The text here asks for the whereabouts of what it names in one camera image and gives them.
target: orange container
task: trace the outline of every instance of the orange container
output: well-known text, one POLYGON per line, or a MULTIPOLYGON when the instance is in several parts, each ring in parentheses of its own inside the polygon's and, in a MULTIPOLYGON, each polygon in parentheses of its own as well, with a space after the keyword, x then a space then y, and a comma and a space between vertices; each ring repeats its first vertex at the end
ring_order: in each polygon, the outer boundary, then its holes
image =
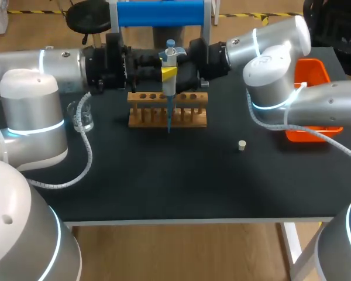
MULTIPOLYGON (((302 82, 307 82, 307 87, 330 83, 324 64, 318 59, 298 60, 295 68, 295 87, 300 87, 302 82)), ((309 126, 308 128, 330 138, 343 131, 343 127, 309 126)), ((292 142, 324 142, 323 139, 304 131, 286 131, 286 136, 292 142)))

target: wooden test tube rack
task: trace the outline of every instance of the wooden test tube rack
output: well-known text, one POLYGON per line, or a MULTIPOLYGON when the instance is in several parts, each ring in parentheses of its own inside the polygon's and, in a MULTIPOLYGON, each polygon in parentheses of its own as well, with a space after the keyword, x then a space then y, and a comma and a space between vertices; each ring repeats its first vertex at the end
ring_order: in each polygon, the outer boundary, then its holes
MULTIPOLYGON (((129 92, 131 106, 129 127, 166 128, 167 98, 161 92, 129 92)), ((207 127, 208 94, 206 92, 184 92, 174 97, 171 127, 207 127)))

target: screw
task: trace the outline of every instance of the screw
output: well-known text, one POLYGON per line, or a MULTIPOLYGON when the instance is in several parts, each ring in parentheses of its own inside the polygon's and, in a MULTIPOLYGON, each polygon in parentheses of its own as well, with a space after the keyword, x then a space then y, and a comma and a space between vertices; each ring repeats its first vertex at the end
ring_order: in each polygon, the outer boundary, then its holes
POLYGON ((99 89, 100 92, 103 92, 103 88, 104 88, 104 82, 103 82, 102 79, 100 79, 98 81, 98 89, 99 89))
POLYGON ((62 57, 70 57, 70 53, 69 52, 64 52, 61 55, 62 55, 62 57))

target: blue handle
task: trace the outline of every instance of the blue handle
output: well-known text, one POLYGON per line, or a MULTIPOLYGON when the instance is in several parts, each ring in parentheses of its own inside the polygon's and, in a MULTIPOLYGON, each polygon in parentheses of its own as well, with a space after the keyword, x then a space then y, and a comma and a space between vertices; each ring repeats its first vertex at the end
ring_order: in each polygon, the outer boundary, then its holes
POLYGON ((204 1, 118 2, 119 26, 203 25, 204 1))

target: black table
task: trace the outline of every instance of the black table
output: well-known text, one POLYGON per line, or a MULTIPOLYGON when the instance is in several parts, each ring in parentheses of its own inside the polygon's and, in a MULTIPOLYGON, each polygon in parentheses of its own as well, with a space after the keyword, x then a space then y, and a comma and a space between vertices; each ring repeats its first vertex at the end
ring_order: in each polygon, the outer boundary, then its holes
MULTIPOLYGON (((331 80, 346 78, 331 48, 314 48, 310 56, 324 62, 331 80)), ((142 84, 138 91, 160 91, 160 85, 142 84)), ((208 91, 208 127, 173 128, 170 134, 128 128, 125 91, 93 97, 90 172, 75 186, 38 189, 40 194, 62 220, 75 224, 320 220, 351 201, 351 158, 327 143, 291 143, 284 132, 257 126, 248 113, 241 73, 211 81, 208 91), (242 153, 241 139, 247 142, 242 153)), ((63 96, 63 108, 78 98, 63 96)), ((81 137, 68 118, 66 128, 66 159, 26 177, 64 183, 83 170, 87 156, 81 137)), ((351 128, 335 139, 351 148, 351 128)))

